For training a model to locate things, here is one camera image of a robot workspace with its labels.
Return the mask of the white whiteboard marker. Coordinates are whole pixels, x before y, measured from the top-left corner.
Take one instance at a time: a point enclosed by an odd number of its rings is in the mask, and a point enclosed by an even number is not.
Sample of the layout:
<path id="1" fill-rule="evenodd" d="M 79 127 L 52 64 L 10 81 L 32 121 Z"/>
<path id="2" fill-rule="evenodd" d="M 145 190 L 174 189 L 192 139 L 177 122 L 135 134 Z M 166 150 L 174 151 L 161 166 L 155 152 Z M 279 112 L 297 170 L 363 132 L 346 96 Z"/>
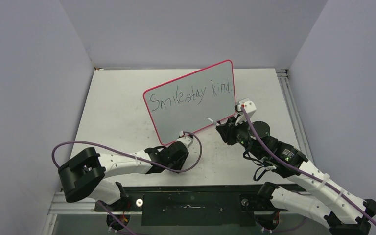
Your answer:
<path id="1" fill-rule="evenodd" d="M 207 117 L 207 120 L 210 121 L 215 126 L 220 126 L 220 123 L 218 121 L 215 121 L 215 120 L 211 119 L 210 117 Z"/>

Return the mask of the pink framed whiteboard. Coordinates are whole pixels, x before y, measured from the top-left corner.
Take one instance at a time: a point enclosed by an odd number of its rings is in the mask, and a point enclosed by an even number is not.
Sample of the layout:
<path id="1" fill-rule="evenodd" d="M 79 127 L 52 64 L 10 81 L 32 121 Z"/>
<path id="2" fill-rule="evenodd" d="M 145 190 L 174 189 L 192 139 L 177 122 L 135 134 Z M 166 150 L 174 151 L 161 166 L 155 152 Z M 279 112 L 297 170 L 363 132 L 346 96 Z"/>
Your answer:
<path id="1" fill-rule="evenodd" d="M 147 89 L 142 95 L 160 144 L 180 132 L 195 133 L 235 114 L 235 79 L 231 60 L 196 70 Z"/>

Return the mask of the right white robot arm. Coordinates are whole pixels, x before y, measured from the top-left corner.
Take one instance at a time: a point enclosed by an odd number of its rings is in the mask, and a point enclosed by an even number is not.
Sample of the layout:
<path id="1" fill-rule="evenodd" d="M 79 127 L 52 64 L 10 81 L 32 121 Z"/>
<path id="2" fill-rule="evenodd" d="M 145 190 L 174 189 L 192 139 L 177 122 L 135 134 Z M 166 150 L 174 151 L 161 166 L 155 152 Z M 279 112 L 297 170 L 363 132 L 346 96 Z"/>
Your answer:
<path id="1" fill-rule="evenodd" d="M 294 146 L 271 136 L 262 121 L 230 117 L 216 130 L 227 145 L 239 144 L 243 157 L 256 162 L 264 172 L 273 172 L 302 187 L 307 195 L 266 182 L 257 193 L 264 209 L 297 213 L 326 227 L 332 235 L 367 235 L 376 226 L 376 201 L 357 197 L 319 170 Z"/>

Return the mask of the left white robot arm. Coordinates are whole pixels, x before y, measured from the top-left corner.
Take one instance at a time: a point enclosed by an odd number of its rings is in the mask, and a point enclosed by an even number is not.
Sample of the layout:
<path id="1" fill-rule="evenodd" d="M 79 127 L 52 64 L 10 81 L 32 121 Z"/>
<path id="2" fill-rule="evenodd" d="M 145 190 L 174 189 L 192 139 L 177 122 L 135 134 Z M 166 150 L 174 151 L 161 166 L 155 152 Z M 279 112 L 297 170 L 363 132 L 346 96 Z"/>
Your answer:
<path id="1" fill-rule="evenodd" d="M 65 199 L 68 203 L 92 198 L 115 211 L 126 206 L 126 195 L 113 176 L 161 173 L 165 169 L 181 170 L 193 140 L 179 138 L 170 146 L 158 146 L 131 153 L 129 156 L 100 154 L 93 147 L 83 149 L 58 168 Z"/>

